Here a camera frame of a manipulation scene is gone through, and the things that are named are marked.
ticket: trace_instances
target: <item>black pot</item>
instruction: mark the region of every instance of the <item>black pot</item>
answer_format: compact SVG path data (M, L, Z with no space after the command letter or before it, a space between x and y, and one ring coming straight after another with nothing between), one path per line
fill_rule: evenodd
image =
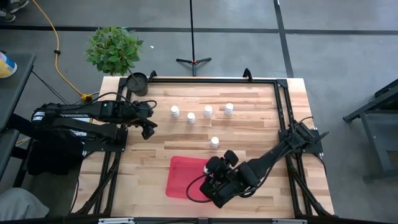
M147 76L141 72L134 72L132 75L127 77L127 89L132 91L137 96L145 96L148 93Z

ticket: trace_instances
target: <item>red plastic sheet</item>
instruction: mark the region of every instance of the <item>red plastic sheet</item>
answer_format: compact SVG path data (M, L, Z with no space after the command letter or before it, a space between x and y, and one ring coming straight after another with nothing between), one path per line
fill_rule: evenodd
M169 178L167 179L166 195L175 198L188 199L186 190L197 177L203 175L203 169L208 159L197 159L182 156L173 156L170 161ZM189 190L189 196L195 200L206 200L199 187L205 178L196 181Z

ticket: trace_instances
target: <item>microphone stand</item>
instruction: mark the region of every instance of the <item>microphone stand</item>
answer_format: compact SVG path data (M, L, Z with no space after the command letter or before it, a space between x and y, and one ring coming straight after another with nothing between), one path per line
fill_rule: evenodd
M190 6L190 14L191 14L191 37L192 37L192 61L177 58L177 62L188 63L192 66L192 76L195 77L197 75L197 65L201 62L209 62L211 58L204 58L200 60L195 60L195 41L193 40L193 16L192 16L192 0L189 0Z

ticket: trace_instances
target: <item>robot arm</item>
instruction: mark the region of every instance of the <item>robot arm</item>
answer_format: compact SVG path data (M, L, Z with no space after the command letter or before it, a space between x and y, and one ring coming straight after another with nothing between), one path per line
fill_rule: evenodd
M293 149L305 149L320 141L327 133L314 136L303 123L295 122L286 138L257 159L238 163L233 151L224 157L213 156L206 163L209 171L200 191L221 208L235 196L250 197L264 183L274 164Z
M37 108L32 115L32 123L40 128L68 128L76 131L116 138L114 129L105 124L95 125L72 118L93 118L110 124L141 126L142 137L149 139L157 124L149 121L153 110L148 102L127 102L106 100L86 105L60 105L49 103Z

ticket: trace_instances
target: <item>concrete floor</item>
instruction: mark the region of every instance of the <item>concrete floor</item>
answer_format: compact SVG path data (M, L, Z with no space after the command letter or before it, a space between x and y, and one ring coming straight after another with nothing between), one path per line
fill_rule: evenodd
M189 4L184 0L41 0L56 25L189 27ZM272 0L193 1L196 27L277 28ZM286 29L394 30L398 29L398 2L393 0L280 0ZM16 24L47 25L31 4L17 14ZM92 32L59 32L60 69L85 93L98 91L103 74L83 55ZM183 32L136 33L144 40L137 71L158 75L190 76L190 69L175 58L190 59L190 34ZM0 49L37 55L34 70L70 102L78 95L57 75L53 63L55 37L49 31L0 30ZM199 76L240 77L248 67L255 77L285 78L278 34L197 33L197 58L213 60L198 69ZM342 117L368 102L371 95L397 78L396 35L288 35L294 76L304 78L308 97L323 140L328 183L335 213L345 218L397 222L398 181L365 184L362 176L378 171L375 153L358 121L347 125ZM43 103L59 102L35 76L17 106L30 117ZM11 185L18 168L11 160L0 191ZM67 213L77 170L67 177L44 174L28 177L25 187L50 207L51 215ZM54 193L44 191L43 185Z

